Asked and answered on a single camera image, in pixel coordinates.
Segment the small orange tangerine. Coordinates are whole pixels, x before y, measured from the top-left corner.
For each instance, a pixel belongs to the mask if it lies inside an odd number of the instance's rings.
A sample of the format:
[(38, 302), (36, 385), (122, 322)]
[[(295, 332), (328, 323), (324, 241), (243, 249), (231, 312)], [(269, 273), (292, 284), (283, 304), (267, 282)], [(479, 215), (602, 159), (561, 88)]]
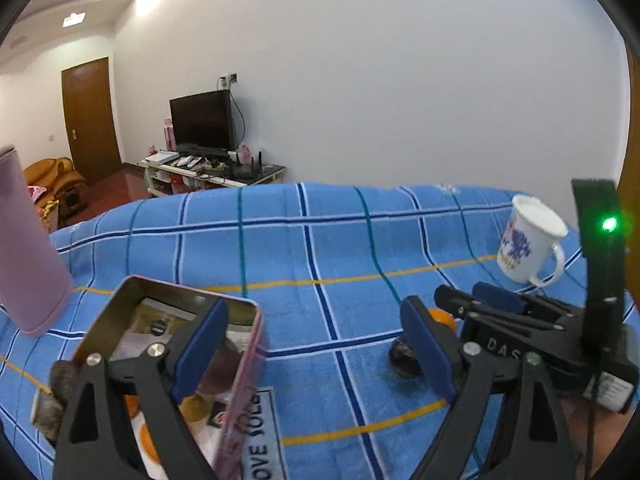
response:
[(448, 312), (440, 309), (430, 309), (428, 313), (436, 323), (448, 327), (454, 333), (457, 331), (456, 319)]

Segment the dark mangosteen fruit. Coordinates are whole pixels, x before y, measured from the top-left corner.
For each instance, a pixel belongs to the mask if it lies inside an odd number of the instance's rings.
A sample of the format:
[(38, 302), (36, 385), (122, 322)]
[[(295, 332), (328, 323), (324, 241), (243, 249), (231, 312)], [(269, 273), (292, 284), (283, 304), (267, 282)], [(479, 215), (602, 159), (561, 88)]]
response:
[(422, 370), (412, 349), (404, 337), (396, 338), (388, 350), (390, 365), (396, 373), (405, 379), (413, 379), (422, 375)]

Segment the large orange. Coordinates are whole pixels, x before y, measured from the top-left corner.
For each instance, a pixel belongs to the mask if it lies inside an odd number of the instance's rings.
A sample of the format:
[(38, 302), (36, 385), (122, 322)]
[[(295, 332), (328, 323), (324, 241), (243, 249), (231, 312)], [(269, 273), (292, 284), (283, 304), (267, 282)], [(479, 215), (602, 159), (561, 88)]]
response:
[(157, 454), (157, 450), (151, 438), (150, 430), (147, 424), (143, 424), (140, 428), (140, 441), (144, 452), (157, 465), (160, 464), (160, 456)]

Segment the brown striped shell piece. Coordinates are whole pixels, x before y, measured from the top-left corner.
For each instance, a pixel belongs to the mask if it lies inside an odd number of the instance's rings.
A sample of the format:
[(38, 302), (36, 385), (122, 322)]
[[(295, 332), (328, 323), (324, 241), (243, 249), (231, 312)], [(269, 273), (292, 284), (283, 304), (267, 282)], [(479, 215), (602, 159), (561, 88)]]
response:
[(76, 386), (79, 367), (66, 360), (55, 361), (50, 369), (49, 389), (39, 390), (32, 402), (30, 422), (56, 447), (66, 406)]

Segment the small green-brown fruit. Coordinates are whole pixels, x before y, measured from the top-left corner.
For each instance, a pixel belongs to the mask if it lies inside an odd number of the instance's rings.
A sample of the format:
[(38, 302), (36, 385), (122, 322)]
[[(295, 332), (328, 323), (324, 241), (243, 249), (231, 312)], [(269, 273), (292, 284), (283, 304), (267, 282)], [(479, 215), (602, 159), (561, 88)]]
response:
[(187, 396), (179, 405), (179, 411), (186, 422), (199, 422), (209, 413), (207, 401), (199, 394)]

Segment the purple round radish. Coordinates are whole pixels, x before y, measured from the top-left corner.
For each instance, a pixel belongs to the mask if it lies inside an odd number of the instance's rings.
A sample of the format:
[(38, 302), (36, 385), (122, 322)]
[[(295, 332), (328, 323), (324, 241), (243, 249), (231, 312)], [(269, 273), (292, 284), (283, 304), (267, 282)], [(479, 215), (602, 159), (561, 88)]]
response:
[(229, 392), (246, 347), (245, 341), (224, 338), (210, 360), (196, 392), (203, 396), (216, 396), (216, 394)]

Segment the white printed mug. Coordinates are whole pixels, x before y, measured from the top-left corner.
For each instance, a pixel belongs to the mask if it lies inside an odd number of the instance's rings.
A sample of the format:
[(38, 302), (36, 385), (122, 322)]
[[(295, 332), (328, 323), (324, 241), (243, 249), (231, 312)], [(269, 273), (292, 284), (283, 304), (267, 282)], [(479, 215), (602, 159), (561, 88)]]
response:
[(516, 194), (511, 204), (497, 252), (498, 268), (520, 284), (547, 287), (556, 283), (566, 261), (561, 245), (568, 234), (566, 223), (537, 197)]

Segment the blue plaid tablecloth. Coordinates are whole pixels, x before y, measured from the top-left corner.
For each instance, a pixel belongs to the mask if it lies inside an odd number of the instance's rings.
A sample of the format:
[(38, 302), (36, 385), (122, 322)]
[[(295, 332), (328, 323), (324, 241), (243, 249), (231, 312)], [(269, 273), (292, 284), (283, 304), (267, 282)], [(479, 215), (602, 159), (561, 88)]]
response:
[(547, 260), (537, 285), (510, 280), (498, 252), (513, 197), (444, 184), (257, 185), (137, 200), (59, 230), (51, 242), (73, 286), (66, 310), (38, 338), (1, 320), (1, 441), (29, 476), (52, 477), (54, 448), (32, 426), (32, 401), (117, 287), (139, 275), (262, 312), (242, 478), (408, 478), (447, 405), (390, 365), (401, 301), (431, 307), (439, 286), (485, 283), (581, 307), (596, 277), (570, 231), (562, 266)]

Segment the pink metal tin tray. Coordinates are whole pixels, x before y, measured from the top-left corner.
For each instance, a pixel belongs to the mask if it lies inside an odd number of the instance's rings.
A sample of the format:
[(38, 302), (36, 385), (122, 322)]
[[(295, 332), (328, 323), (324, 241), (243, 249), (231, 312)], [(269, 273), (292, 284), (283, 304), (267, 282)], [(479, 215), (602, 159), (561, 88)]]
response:
[(54, 478), (238, 478), (265, 344), (252, 300), (126, 278), (72, 357)]

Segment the pink electric kettle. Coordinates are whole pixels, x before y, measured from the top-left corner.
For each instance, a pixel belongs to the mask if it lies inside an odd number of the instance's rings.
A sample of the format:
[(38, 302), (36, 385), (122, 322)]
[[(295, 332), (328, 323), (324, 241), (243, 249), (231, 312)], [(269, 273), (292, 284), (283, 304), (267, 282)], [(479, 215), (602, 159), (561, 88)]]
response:
[(26, 335), (39, 337), (66, 309), (72, 277), (37, 214), (12, 145), (1, 149), (1, 304)]

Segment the pink floral cushion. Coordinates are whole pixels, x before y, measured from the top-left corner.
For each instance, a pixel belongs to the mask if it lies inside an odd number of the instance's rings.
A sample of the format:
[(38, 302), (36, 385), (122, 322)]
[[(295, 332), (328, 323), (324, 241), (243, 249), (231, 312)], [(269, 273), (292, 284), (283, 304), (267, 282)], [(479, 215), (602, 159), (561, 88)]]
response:
[(40, 197), (47, 193), (47, 189), (39, 185), (29, 185), (27, 189), (34, 203), (37, 203)]

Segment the white TV stand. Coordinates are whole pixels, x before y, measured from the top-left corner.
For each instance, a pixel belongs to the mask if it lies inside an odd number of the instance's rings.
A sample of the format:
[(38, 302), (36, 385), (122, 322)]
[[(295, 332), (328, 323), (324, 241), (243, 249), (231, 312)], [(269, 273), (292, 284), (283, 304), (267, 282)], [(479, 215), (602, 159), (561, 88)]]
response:
[(139, 166), (144, 170), (146, 190), (154, 197), (278, 183), (286, 171), (285, 166), (264, 164), (262, 156), (248, 165), (232, 160), (211, 162), (203, 157), (183, 157), (163, 165), (143, 159)]

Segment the black television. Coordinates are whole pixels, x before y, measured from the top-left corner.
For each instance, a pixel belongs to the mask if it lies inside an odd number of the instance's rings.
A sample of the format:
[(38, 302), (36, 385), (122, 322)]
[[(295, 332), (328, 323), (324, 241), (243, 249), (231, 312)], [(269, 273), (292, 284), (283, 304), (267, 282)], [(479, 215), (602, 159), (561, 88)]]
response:
[(235, 147), (229, 90), (175, 98), (169, 101), (169, 108), (177, 146), (193, 145), (215, 150)]

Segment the brown wooden door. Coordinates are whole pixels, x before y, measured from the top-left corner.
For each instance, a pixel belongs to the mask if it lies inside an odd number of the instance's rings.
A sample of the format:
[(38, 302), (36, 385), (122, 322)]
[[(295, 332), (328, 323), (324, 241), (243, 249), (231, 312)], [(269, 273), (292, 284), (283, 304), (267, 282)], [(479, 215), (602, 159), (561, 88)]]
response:
[(76, 169), (95, 184), (122, 168), (111, 99), (108, 58), (63, 70), (62, 101)]

